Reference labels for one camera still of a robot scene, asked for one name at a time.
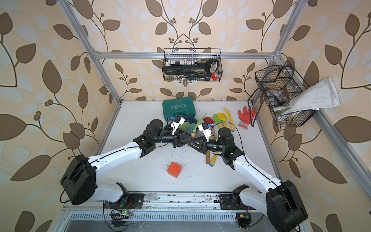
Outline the yellow square toy shovel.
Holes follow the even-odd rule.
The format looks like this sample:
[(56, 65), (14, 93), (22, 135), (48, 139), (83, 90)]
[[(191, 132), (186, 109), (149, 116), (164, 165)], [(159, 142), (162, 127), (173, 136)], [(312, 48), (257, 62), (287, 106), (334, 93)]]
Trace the yellow square toy shovel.
[(207, 151), (206, 153), (206, 164), (210, 164), (210, 152)]

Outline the red toy shovel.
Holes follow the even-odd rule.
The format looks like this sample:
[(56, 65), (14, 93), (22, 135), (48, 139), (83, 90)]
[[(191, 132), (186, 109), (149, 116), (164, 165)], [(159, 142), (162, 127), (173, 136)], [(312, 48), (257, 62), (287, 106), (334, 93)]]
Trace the red toy shovel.
[(205, 117), (205, 118), (203, 119), (203, 121), (204, 121), (205, 123), (207, 123), (208, 125), (209, 125), (209, 124), (214, 125), (214, 121), (213, 121), (213, 119), (212, 119), (211, 117)]

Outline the green storage box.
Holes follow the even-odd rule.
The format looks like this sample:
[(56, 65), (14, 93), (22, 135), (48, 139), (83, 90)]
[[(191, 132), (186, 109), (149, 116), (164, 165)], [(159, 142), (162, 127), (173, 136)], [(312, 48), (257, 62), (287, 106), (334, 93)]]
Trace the green storage box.
[(196, 124), (196, 109), (191, 97), (181, 99), (165, 100), (162, 103), (163, 116), (166, 121), (172, 116), (179, 115), (185, 119), (185, 122)]

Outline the yellow toy rake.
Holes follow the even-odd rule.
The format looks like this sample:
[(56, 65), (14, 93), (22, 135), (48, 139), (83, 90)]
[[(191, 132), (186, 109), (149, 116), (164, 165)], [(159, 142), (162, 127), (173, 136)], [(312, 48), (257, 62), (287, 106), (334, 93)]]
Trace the yellow toy rake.
[(224, 108), (224, 110), (225, 110), (225, 113), (228, 116), (228, 120), (229, 120), (229, 123), (230, 123), (230, 126), (231, 126), (231, 131), (234, 132), (235, 131), (235, 126), (234, 126), (234, 123), (233, 123), (232, 116), (231, 116), (230, 112), (226, 108)]

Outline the pale green toy shovel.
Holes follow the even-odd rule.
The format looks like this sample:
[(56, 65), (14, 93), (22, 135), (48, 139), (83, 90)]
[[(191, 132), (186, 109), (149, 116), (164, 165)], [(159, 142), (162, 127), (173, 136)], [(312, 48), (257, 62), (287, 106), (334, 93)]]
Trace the pale green toy shovel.
[(184, 130), (186, 131), (188, 128), (190, 127), (190, 123), (189, 122), (184, 122), (182, 125), (179, 125), (179, 129), (180, 130)]

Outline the light blue toy spatula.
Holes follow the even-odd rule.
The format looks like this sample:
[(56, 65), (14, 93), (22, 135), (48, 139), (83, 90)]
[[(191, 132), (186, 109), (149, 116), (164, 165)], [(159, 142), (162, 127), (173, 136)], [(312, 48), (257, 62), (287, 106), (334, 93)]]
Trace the light blue toy spatula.
[(194, 124), (194, 123), (190, 124), (190, 127), (189, 127), (188, 131), (190, 133), (196, 133), (197, 132), (197, 126), (196, 126), (196, 124)]

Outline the yellow toy spatula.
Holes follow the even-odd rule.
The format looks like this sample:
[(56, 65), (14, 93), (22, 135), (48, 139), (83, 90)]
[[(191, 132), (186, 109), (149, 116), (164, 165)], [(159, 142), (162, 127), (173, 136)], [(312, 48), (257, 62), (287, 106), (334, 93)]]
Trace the yellow toy spatula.
[(218, 119), (220, 120), (220, 124), (223, 128), (227, 127), (227, 117), (224, 113), (217, 113)]

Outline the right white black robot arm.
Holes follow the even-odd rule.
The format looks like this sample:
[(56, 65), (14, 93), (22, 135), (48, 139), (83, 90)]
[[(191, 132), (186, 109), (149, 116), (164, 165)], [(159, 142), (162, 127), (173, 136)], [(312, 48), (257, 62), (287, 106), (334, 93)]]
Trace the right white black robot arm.
[(237, 188), (237, 200), (266, 215), (278, 232), (300, 231), (308, 213), (296, 186), (291, 181), (275, 178), (254, 164), (241, 148), (235, 145), (232, 132), (221, 128), (218, 139), (193, 138), (188, 145), (200, 153), (219, 152), (223, 162), (246, 177), (254, 186)]

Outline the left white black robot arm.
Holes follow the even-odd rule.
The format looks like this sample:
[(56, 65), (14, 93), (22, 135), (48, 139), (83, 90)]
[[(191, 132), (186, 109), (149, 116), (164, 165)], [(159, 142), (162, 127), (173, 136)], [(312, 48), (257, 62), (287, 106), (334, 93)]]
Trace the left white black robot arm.
[(193, 141), (194, 138), (187, 133), (177, 132), (177, 126), (177, 123), (171, 122), (170, 126), (164, 128), (161, 120), (154, 119), (140, 136), (120, 148), (91, 157), (74, 157), (60, 181), (62, 193), (67, 195), (66, 202), (76, 206), (88, 200), (117, 203), (126, 199), (128, 191), (123, 184), (105, 183), (99, 181), (99, 177), (122, 164), (148, 155), (156, 148), (167, 144), (177, 148)]

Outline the orange cube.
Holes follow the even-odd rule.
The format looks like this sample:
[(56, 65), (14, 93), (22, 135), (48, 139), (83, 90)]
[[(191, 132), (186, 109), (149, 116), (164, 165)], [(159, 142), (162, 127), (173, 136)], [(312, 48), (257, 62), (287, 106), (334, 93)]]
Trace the orange cube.
[(169, 166), (167, 170), (168, 174), (174, 178), (178, 178), (181, 171), (182, 171), (182, 167), (174, 162), (171, 163), (171, 165)]

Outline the red rubber glove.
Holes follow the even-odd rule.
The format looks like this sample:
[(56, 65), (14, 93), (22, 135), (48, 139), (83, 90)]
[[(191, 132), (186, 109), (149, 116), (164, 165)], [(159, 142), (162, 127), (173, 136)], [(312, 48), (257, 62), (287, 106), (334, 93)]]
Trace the red rubber glove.
[(238, 126), (247, 130), (249, 125), (251, 125), (253, 119), (255, 118), (255, 115), (256, 111), (254, 108), (249, 107), (249, 109), (247, 109), (247, 107), (245, 106), (242, 111), (238, 111), (238, 116), (240, 119)]

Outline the black tool in basket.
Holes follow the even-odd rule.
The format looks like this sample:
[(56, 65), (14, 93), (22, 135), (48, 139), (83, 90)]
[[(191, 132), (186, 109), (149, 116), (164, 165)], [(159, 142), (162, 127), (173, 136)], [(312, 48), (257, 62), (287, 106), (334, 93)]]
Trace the black tool in basket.
[(168, 61), (162, 68), (165, 75), (204, 75), (218, 73), (222, 69), (218, 59), (207, 59), (205, 61), (194, 60), (179, 60)]

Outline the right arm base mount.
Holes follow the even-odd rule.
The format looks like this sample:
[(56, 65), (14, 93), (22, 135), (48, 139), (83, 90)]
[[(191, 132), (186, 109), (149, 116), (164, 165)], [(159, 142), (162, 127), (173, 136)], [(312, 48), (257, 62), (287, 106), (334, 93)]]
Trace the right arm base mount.
[(220, 208), (222, 210), (247, 210), (248, 208), (251, 208), (251, 206), (248, 207), (244, 205), (239, 196), (242, 190), (245, 190), (247, 188), (249, 188), (249, 186), (243, 184), (235, 188), (230, 194), (219, 194), (218, 201), (220, 203)]

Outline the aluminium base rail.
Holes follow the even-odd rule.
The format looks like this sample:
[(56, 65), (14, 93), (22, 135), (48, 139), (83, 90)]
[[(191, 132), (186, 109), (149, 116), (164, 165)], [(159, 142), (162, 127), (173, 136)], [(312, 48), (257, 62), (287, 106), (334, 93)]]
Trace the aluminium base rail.
[[(247, 210), (222, 210), (218, 201), (219, 194), (232, 192), (130, 192), (144, 194), (141, 209), (128, 209), (127, 211), (138, 212), (161, 212), (161, 213), (199, 213), (199, 212), (243, 212), (247, 210), (257, 211), (252, 204), (246, 205)], [(88, 200), (79, 205), (65, 203), (62, 211), (101, 211), (109, 209), (101, 200)]]

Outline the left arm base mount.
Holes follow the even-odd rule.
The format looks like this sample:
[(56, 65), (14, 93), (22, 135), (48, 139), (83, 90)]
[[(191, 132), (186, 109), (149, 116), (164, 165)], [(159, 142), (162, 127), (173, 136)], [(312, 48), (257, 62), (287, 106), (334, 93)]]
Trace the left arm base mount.
[(144, 194), (129, 193), (123, 184), (117, 182), (117, 185), (122, 190), (122, 196), (115, 202), (104, 201), (105, 205), (111, 209), (141, 209), (144, 201)]

